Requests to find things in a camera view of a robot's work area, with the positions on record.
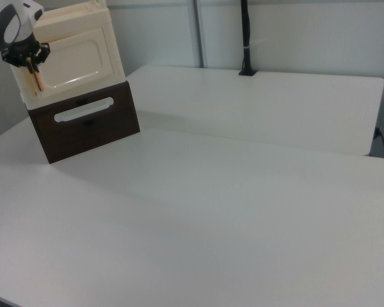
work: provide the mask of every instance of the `drawer handle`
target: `drawer handle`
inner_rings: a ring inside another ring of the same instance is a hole
[[[86,115],[90,115],[105,109],[108,109],[114,104],[114,99],[111,97],[86,104],[85,106],[76,107],[65,112],[58,113],[54,115],[54,120],[56,122],[69,122],[70,120],[75,120]]]

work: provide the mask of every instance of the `dark brown drawer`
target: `dark brown drawer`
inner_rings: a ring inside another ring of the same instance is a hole
[[[56,114],[111,97],[112,106],[68,122]],[[80,154],[140,131],[128,82],[29,111],[50,163]]]

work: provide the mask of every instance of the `cabinet door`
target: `cabinet door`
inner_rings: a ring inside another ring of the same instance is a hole
[[[50,42],[50,48],[47,61],[39,66],[43,91],[30,76],[39,98],[71,90],[113,73],[102,29]]]

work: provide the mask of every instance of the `white wall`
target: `white wall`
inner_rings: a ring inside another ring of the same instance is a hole
[[[46,8],[84,0],[37,0]],[[200,65],[192,0],[110,0],[125,73],[145,64]],[[0,57],[0,134],[28,116],[9,66]]]
[[[0,134],[27,117],[10,67],[0,56]]]
[[[239,1],[201,0],[200,13],[206,66],[239,69]],[[252,49],[256,69],[384,78],[384,3],[254,4],[249,13],[252,40],[267,39]],[[384,95],[379,124],[384,131]]]

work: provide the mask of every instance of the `tabletop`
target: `tabletop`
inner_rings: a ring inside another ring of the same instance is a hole
[[[128,76],[140,124],[368,155],[384,80],[343,75],[141,67]]]
[[[384,159],[161,129],[48,164],[0,136],[0,298],[384,307]]]

